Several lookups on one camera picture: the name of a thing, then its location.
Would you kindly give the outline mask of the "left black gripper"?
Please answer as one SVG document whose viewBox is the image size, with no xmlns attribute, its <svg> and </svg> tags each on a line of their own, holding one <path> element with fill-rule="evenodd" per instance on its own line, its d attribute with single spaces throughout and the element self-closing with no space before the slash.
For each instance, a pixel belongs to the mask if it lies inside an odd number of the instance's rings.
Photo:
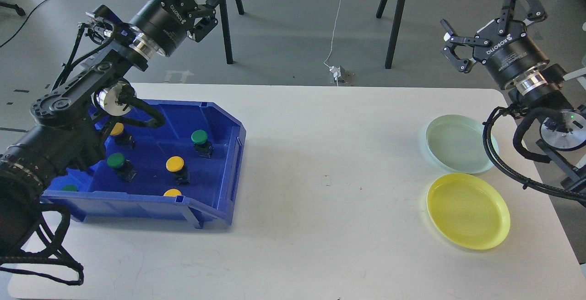
<svg viewBox="0 0 586 300">
<path fill-rule="evenodd" d="M 130 24 L 157 45 L 157 51 L 170 56 L 189 38 L 200 43 L 218 24 L 216 8 L 224 0 L 150 0 L 130 20 Z"/>
</svg>

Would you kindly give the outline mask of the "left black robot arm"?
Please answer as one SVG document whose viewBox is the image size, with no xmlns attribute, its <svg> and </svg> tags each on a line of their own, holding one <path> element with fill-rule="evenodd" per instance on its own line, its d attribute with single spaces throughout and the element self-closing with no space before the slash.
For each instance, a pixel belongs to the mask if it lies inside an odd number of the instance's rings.
<svg viewBox="0 0 586 300">
<path fill-rule="evenodd" d="M 52 89 L 31 105 L 36 125 L 1 156 L 1 270 L 69 286 L 84 282 L 83 266 L 63 241 L 71 211 L 41 195 L 68 169 L 104 160 L 116 123 L 159 128 L 163 114 L 136 97 L 124 79 L 144 71 L 154 54 L 170 56 L 186 39 L 201 41 L 222 17 L 227 62 L 232 59 L 226 0 L 150 0 L 122 21 L 101 5 L 79 24 L 69 60 Z"/>
</svg>

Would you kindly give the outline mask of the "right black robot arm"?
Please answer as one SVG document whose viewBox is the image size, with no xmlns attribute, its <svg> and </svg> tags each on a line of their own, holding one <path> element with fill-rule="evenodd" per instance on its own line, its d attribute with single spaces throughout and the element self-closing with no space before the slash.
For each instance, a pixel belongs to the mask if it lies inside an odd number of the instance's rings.
<svg viewBox="0 0 586 300">
<path fill-rule="evenodd" d="M 483 65 L 498 87 L 507 91 L 511 104 L 497 107 L 483 123 L 482 143 L 488 158 L 511 179 L 550 196 L 585 204 L 585 167 L 571 164 L 562 152 L 585 145 L 585 106 L 573 107 L 561 93 L 569 73 L 550 60 L 529 37 L 528 26 L 547 18 L 539 0 L 503 0 L 500 14 L 473 37 L 456 34 L 447 20 L 442 53 L 460 73 Z M 561 187 L 545 185 L 513 170 L 497 154 L 492 128 L 501 116 L 520 121 L 512 144 L 523 158 L 554 163 L 564 173 Z"/>
</svg>

